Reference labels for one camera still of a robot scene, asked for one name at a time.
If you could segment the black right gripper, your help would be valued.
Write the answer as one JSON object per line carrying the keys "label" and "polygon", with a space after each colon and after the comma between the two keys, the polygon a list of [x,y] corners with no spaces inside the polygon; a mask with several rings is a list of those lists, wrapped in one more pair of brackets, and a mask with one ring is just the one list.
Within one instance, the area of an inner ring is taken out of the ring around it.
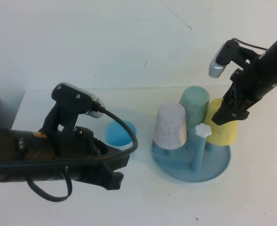
{"label": "black right gripper", "polygon": [[231,87],[212,121],[223,125],[247,119],[248,109],[277,86],[277,63],[253,63],[232,74]]}

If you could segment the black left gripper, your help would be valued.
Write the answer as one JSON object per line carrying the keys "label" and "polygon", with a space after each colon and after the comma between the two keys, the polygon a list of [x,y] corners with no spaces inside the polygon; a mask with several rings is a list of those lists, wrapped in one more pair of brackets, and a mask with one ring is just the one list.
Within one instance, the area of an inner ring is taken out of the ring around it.
{"label": "black left gripper", "polygon": [[[57,140],[57,153],[64,158],[100,156],[103,154],[114,154],[120,151],[116,148],[109,147],[101,140],[96,138],[70,138],[68,140]],[[127,166],[130,156],[126,155],[121,158],[91,163],[82,166],[71,166],[71,179],[102,186],[106,190],[119,190],[124,175],[117,172],[118,169]]]}

